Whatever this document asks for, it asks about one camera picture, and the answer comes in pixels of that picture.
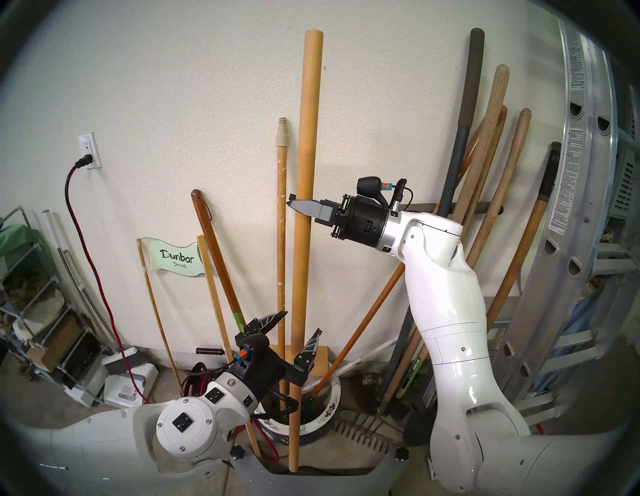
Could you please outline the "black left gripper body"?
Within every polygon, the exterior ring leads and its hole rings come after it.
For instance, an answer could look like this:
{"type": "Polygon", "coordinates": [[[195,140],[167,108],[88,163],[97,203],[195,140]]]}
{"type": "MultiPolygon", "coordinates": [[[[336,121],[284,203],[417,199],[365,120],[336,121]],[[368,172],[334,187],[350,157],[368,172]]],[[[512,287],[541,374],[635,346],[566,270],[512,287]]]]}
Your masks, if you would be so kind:
{"type": "Polygon", "coordinates": [[[234,376],[251,392],[256,401],[262,401],[271,387],[287,380],[299,387],[307,380],[307,360],[293,364],[280,358],[276,351],[255,351],[234,364],[234,376]]]}

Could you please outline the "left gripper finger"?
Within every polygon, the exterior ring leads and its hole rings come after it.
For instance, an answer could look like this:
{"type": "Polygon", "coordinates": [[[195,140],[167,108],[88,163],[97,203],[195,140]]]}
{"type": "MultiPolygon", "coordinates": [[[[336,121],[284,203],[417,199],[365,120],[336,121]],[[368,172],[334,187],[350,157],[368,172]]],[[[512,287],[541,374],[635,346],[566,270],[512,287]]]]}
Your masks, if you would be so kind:
{"type": "Polygon", "coordinates": [[[286,310],[281,310],[277,313],[272,313],[269,315],[265,315],[261,318],[255,318],[251,320],[244,327],[244,335],[257,335],[257,334],[268,334],[274,327],[279,324],[279,322],[287,315],[286,310]]]}
{"type": "Polygon", "coordinates": [[[305,344],[305,347],[295,356],[294,366],[297,370],[301,371],[301,373],[309,373],[312,370],[318,352],[321,334],[322,330],[320,328],[316,329],[312,337],[309,338],[305,344]]]}

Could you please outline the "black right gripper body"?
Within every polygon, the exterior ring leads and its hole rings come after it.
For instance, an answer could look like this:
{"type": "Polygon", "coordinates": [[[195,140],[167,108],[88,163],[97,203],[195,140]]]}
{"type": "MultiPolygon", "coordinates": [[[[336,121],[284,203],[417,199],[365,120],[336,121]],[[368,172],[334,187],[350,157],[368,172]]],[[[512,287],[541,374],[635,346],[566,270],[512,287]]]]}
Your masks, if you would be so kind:
{"type": "Polygon", "coordinates": [[[361,195],[344,195],[331,236],[377,248],[389,217],[389,207],[361,195]]]}

